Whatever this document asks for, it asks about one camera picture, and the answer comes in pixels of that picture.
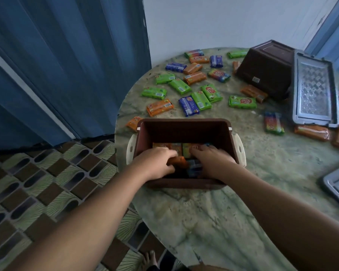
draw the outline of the hand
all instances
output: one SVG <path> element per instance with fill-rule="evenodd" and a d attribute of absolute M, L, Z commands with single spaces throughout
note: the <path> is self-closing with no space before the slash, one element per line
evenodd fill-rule
<path fill-rule="evenodd" d="M 190 153 L 201 162 L 203 166 L 202 177 L 206 178 L 219 180 L 225 166 L 232 163 L 236 164 L 233 157 L 226 151 L 217 149 L 213 145 L 201 145 L 200 150 L 191 148 Z"/>
<path fill-rule="evenodd" d="M 155 180 L 175 172 L 173 165 L 167 165 L 167 161 L 176 156 L 178 156 L 176 150 L 169 150 L 167 147 L 155 147 L 135 157 L 128 169 L 143 178 L 144 182 Z"/>

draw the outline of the foot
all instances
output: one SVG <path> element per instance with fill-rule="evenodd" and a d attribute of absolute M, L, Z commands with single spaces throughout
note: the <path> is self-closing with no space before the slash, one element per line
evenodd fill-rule
<path fill-rule="evenodd" d="M 146 271 L 152 265 L 157 266 L 156 255 L 154 254 L 153 250 L 151 250 L 149 254 L 148 253 L 145 254 L 142 262 L 142 271 Z"/>

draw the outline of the green marble surface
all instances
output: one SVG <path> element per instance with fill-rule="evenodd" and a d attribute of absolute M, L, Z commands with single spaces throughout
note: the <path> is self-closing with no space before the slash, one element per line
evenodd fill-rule
<path fill-rule="evenodd" d="M 203 50 L 206 56 L 222 55 L 222 70 L 232 76 L 232 61 L 226 53 L 235 48 Z M 189 64 L 179 55 L 167 62 Z M 155 86 L 155 76 L 166 73 L 166 63 L 148 71 L 136 82 L 123 101 L 116 123 L 115 146 L 118 168 L 126 166 L 127 144 L 134 133 L 126 123 L 134 116 L 149 117 L 146 106 L 155 100 L 140 97 L 144 87 Z M 210 65 L 203 65 L 203 72 Z M 184 74 L 174 73 L 183 78 Z M 289 119 L 285 118 L 285 135 L 276 136 L 264 132 L 263 112 L 278 111 L 289 114 L 289 107 L 270 100 L 258 104 L 255 110 L 234 109 L 228 106 L 230 95 L 241 96 L 245 83 L 235 76 L 227 83 L 208 78 L 192 85 L 193 91 L 207 82 L 215 84 L 224 100 L 213 108 L 201 111 L 194 118 L 225 118 L 238 133 L 245 148 L 247 169 L 263 180 L 300 199 L 339 221 L 339 204 L 318 185 L 319 178 L 339 167 L 339 149 L 329 142 L 322 143 L 293 133 Z M 157 118 L 185 118 L 178 105 L 181 98 L 169 85 L 167 98 L 175 110 Z M 293 266 L 269 240 L 246 205 L 232 191 L 221 190 L 150 190 L 142 187 L 133 203 L 149 229 L 173 255 L 186 266 L 204 264 L 232 270 L 292 270 Z"/>

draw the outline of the white wall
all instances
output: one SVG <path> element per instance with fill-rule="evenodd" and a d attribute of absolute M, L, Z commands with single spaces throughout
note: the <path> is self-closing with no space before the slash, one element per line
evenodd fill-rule
<path fill-rule="evenodd" d="M 304 50 L 337 0 L 143 0 L 152 66 L 186 50 L 274 39 Z"/>

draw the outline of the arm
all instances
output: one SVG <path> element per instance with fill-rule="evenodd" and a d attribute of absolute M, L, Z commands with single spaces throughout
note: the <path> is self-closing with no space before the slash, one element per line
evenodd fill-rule
<path fill-rule="evenodd" d="M 339 222 L 259 179 L 211 146 L 191 153 L 206 176 L 231 187 L 299 270 L 339 270 Z"/>
<path fill-rule="evenodd" d="M 47 238 L 16 264 L 17 271 L 89 271 L 103 258 L 119 223 L 138 189 L 148 180 L 175 171 L 167 166 L 175 150 L 145 151 L 113 178 L 103 190 L 75 209 Z"/>

